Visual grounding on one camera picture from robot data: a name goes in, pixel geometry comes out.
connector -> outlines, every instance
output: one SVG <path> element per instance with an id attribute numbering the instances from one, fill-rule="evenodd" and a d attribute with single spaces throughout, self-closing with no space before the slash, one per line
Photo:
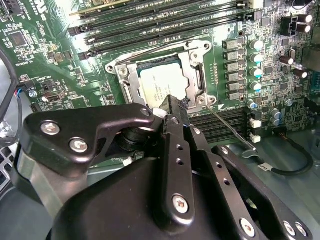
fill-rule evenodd
<path id="1" fill-rule="evenodd" d="M 261 128 L 261 126 L 262 126 L 262 122 L 261 121 L 254 120 L 253 118 L 250 119 L 250 124 L 251 124 L 251 127 L 253 129 L 258 129 L 258 128 Z"/>
<path id="2" fill-rule="evenodd" d="M 252 133 L 250 133 L 250 139 L 254 144 L 261 142 L 261 136 L 255 136 Z"/>

white connector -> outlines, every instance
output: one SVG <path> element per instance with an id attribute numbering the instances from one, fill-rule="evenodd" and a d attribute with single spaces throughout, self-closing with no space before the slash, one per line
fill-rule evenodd
<path id="1" fill-rule="evenodd" d="M 264 7 L 264 0 L 250 0 L 250 9 L 262 9 Z"/>
<path id="2" fill-rule="evenodd" d="M 255 136 L 252 133 L 250 133 L 250 139 L 254 144 L 261 142 L 261 136 Z"/>
<path id="3" fill-rule="evenodd" d="M 250 119 L 250 124 L 251 124 L 251 127 L 253 128 L 253 129 L 258 129 L 258 128 L 261 128 L 261 126 L 262 126 L 262 122 L 261 121 L 259 121 L 259 120 L 254 120 L 254 119 Z"/>

white label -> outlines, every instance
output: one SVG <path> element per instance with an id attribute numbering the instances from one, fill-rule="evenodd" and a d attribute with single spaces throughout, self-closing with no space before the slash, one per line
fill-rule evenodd
<path id="1" fill-rule="evenodd" d="M 271 169 L 273 169 L 274 167 L 265 162 L 264 164 L 259 165 L 258 168 L 260 168 L 263 171 L 267 172 L 267 171 L 271 171 Z"/>

chip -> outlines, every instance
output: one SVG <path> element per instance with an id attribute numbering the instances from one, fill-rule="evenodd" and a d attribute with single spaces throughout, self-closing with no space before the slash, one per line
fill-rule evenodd
<path id="1" fill-rule="evenodd" d="M 24 35 L 20 31 L 10 34 L 10 38 L 15 47 L 21 47 L 27 44 Z"/>
<path id="2" fill-rule="evenodd" d="M 239 92 L 229 93 L 229 100 L 239 100 Z"/>
<path id="3" fill-rule="evenodd" d="M 288 46 L 288 45 L 289 45 L 289 38 L 283 39 L 282 43 L 281 43 L 281 46 Z"/>
<path id="4" fill-rule="evenodd" d="M 267 66 L 264 68 L 264 74 L 272 74 L 272 66 Z"/>
<path id="5" fill-rule="evenodd" d="M 269 26 L 270 24 L 270 18 L 269 17 L 264 17 L 261 20 L 261 27 L 266 27 Z"/>
<path id="6" fill-rule="evenodd" d="M 288 83 L 282 83 L 280 85 L 280 90 L 286 90 L 288 88 Z"/>

integrated circuit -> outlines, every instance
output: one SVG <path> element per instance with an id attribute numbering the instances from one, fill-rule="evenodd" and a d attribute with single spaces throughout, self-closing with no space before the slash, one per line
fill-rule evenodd
<path id="1" fill-rule="evenodd" d="M 21 47 L 27 44 L 22 32 L 17 31 L 9 35 L 15 47 Z"/>

